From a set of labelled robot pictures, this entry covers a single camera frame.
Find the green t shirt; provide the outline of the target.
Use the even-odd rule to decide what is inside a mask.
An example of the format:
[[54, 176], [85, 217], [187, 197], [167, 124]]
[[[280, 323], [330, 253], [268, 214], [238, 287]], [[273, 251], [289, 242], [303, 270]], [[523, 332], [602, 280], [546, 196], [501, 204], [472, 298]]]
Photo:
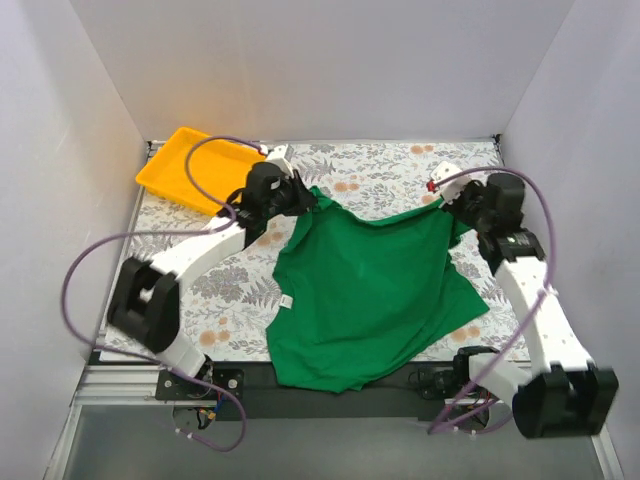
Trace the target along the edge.
[[364, 220], [312, 192], [273, 270], [282, 297], [266, 341], [280, 385], [359, 390], [488, 312], [450, 255], [468, 229], [438, 201]]

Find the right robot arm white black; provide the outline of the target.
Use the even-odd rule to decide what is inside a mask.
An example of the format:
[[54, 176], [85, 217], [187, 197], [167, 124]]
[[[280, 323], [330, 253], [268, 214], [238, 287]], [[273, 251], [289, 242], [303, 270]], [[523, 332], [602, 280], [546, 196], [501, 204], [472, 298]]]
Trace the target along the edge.
[[501, 350], [473, 347], [454, 358], [452, 383], [458, 392], [429, 430], [455, 430], [466, 420], [447, 416], [464, 397], [485, 390], [510, 408], [527, 439], [597, 436], [602, 431], [619, 381], [599, 367], [583, 347], [553, 287], [555, 248], [542, 247], [523, 225], [525, 191], [540, 190], [524, 174], [485, 168], [487, 178], [441, 165], [428, 188], [441, 207], [476, 231], [481, 257], [502, 289], [518, 326]]

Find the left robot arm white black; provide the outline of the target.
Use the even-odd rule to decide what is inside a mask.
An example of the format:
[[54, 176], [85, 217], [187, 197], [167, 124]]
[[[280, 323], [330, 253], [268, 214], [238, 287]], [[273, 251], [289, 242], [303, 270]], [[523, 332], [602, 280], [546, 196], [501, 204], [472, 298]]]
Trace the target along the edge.
[[216, 264], [252, 245], [272, 218], [301, 216], [316, 204], [299, 172], [284, 158], [253, 165], [234, 192], [230, 213], [219, 212], [207, 227], [150, 260], [127, 259], [107, 309], [108, 324], [137, 341], [167, 367], [193, 400], [205, 398], [213, 377], [209, 358], [181, 326], [180, 302], [191, 285]]

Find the yellow plastic tray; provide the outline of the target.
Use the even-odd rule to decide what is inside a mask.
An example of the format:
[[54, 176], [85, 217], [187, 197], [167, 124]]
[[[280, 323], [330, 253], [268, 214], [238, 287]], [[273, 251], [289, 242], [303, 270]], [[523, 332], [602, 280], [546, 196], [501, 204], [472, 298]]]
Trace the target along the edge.
[[189, 127], [178, 128], [137, 174], [136, 182], [151, 194], [204, 215], [216, 215], [221, 206], [192, 185], [185, 169], [190, 169], [206, 193], [225, 200], [245, 185], [251, 167], [265, 156], [253, 147], [216, 140], [199, 147], [186, 162], [191, 148], [206, 137]]

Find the floral table mat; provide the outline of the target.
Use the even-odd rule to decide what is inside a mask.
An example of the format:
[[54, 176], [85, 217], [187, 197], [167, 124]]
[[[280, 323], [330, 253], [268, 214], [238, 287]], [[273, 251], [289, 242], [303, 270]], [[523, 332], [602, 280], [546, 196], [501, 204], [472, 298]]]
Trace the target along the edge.
[[[449, 161], [465, 170], [501, 162], [494, 142], [311, 143], [293, 147], [292, 163], [306, 185], [365, 220], [387, 218], [431, 203], [425, 187], [431, 170]], [[148, 192], [136, 202], [133, 227], [149, 231], [129, 240], [126, 258], [148, 258], [179, 239], [172, 230], [204, 226], [205, 216]], [[278, 216], [246, 251], [217, 264], [183, 296], [181, 321], [191, 340], [218, 361], [266, 361], [266, 328], [278, 310], [280, 290], [272, 278], [279, 251], [295, 221]], [[419, 361], [449, 360], [463, 346], [499, 349], [518, 322], [503, 291], [477, 250], [476, 235], [465, 234], [451, 256], [489, 307], [488, 313], [445, 335], [417, 355]]]

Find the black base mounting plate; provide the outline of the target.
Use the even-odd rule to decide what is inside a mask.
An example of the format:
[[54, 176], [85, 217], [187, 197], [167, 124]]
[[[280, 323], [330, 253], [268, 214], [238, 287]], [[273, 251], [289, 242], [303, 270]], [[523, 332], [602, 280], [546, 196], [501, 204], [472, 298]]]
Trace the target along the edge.
[[269, 362], [219, 362], [213, 383], [229, 390], [250, 419], [413, 417], [430, 421], [465, 381], [452, 362], [409, 362], [361, 390], [326, 393], [278, 384]]

